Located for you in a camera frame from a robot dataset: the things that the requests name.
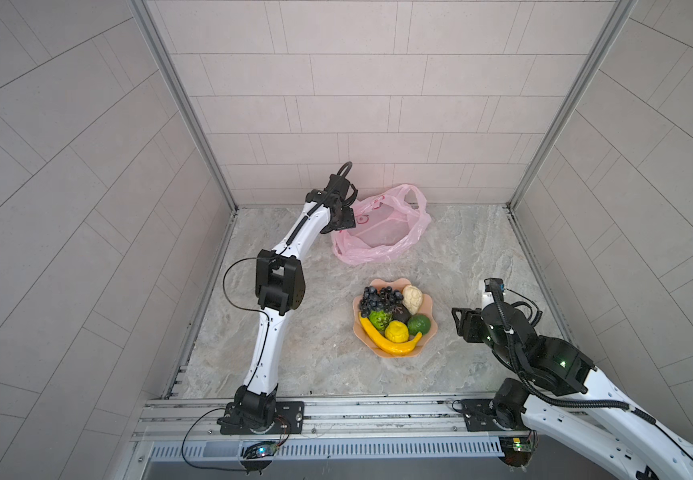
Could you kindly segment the pink plastic bag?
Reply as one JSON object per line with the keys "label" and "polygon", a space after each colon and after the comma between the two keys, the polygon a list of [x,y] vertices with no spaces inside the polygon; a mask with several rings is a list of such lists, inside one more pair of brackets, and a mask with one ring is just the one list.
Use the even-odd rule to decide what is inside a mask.
{"label": "pink plastic bag", "polygon": [[386,263],[418,244],[431,223],[427,201],[414,185],[401,184],[352,206],[356,226],[332,232],[338,260],[356,266]]}

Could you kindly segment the smooth green fake fruit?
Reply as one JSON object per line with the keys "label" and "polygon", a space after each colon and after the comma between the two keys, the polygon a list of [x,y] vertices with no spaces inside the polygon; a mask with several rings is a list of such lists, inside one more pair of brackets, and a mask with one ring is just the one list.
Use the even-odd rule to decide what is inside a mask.
{"label": "smooth green fake fruit", "polygon": [[408,334],[410,337],[415,337],[417,334],[426,336],[431,329],[431,320],[423,314],[412,315],[406,323]]}

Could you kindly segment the beige fake potato fruit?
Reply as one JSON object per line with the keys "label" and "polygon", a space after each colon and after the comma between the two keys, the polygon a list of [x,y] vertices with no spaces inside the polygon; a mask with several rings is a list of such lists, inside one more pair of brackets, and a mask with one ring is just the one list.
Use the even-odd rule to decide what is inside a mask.
{"label": "beige fake potato fruit", "polygon": [[422,291],[416,286],[408,284],[402,289],[401,295],[402,304],[408,313],[410,315],[418,314],[424,300]]}

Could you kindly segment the dark fake avocado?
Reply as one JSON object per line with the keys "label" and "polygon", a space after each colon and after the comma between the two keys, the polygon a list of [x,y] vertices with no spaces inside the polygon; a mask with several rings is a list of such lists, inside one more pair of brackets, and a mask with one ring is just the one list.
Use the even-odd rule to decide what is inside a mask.
{"label": "dark fake avocado", "polygon": [[393,321],[398,321],[403,324],[406,324],[408,320],[411,318],[411,314],[409,311],[405,308],[404,305],[398,304],[394,305],[392,310],[391,310],[391,316]]}

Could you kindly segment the yellow fake lemon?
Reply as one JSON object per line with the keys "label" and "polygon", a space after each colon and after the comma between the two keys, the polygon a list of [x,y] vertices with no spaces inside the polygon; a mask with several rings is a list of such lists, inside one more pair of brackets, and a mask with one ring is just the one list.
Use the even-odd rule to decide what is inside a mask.
{"label": "yellow fake lemon", "polygon": [[409,340],[408,327],[398,321],[392,321],[384,331],[384,337],[392,343],[404,343]]}

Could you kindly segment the dark fake grapes bunch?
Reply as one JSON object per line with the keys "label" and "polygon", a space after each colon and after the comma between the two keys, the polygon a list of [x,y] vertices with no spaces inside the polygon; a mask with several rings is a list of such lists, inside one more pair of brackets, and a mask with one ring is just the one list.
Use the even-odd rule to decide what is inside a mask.
{"label": "dark fake grapes bunch", "polygon": [[402,301],[402,293],[390,286],[382,288],[367,286],[359,300],[358,311],[365,318],[368,318],[373,312],[392,314],[402,304]]}

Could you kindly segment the yellow fake banana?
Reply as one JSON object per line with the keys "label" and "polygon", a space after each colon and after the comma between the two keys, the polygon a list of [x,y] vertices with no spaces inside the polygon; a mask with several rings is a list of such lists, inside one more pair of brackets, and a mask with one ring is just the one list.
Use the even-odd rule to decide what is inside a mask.
{"label": "yellow fake banana", "polygon": [[415,355],[424,340],[422,333],[416,333],[404,342],[393,342],[383,336],[367,318],[360,317],[357,323],[359,326],[355,328],[355,335],[377,355],[385,358]]}

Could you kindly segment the pink scalloped plate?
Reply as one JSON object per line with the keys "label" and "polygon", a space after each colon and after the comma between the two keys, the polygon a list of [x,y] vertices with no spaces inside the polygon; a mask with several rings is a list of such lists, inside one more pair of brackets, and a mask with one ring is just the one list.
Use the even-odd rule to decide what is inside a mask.
{"label": "pink scalloped plate", "polygon": [[382,358],[418,356],[436,336],[433,301],[407,279],[373,280],[353,302],[353,333]]}

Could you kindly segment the bumpy light green fruit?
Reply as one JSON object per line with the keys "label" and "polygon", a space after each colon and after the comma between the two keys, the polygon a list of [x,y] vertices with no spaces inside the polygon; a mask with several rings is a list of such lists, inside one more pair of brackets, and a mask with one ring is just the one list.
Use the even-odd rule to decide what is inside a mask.
{"label": "bumpy light green fruit", "polygon": [[383,333],[386,328],[388,328],[388,325],[390,322],[392,322],[393,318],[390,312],[376,310],[370,312],[368,320],[378,332]]}

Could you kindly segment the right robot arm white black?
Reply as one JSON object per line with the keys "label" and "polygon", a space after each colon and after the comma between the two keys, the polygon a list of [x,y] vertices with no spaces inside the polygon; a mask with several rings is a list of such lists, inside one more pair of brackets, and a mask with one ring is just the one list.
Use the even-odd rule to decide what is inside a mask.
{"label": "right robot arm white black", "polygon": [[508,303],[502,279],[487,278],[480,308],[454,308],[456,333],[487,346],[512,374],[488,400],[455,400],[468,429],[493,426],[503,462],[528,464],[538,436],[570,448],[618,479],[693,479],[693,444],[629,398],[571,343],[540,335],[536,302]]}

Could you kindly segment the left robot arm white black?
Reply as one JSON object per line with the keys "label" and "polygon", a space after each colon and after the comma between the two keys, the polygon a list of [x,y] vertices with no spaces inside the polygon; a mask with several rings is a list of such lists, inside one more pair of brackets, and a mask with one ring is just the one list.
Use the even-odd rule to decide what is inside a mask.
{"label": "left robot arm white black", "polygon": [[258,300],[258,307],[250,311],[258,314],[260,327],[248,374],[226,407],[222,423],[230,428],[266,432],[276,423],[278,370],[288,318],[306,295],[302,260],[318,236],[356,226],[352,204],[358,190],[348,179],[351,168],[350,161],[342,164],[326,188],[308,192],[302,213],[284,239],[250,258],[256,266]]}

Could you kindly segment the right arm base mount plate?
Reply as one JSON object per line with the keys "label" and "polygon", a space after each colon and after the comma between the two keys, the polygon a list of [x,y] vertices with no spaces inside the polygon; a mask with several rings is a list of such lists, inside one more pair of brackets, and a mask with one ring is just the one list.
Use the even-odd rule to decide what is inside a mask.
{"label": "right arm base mount plate", "polygon": [[462,399],[455,404],[468,432],[527,431],[519,406],[494,398]]}

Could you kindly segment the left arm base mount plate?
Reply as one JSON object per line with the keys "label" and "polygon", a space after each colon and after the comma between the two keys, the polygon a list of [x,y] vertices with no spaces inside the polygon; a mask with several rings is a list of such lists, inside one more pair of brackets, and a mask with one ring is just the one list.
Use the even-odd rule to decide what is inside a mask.
{"label": "left arm base mount plate", "polygon": [[258,408],[230,402],[216,424],[222,435],[300,434],[304,408],[302,401],[278,401]]}

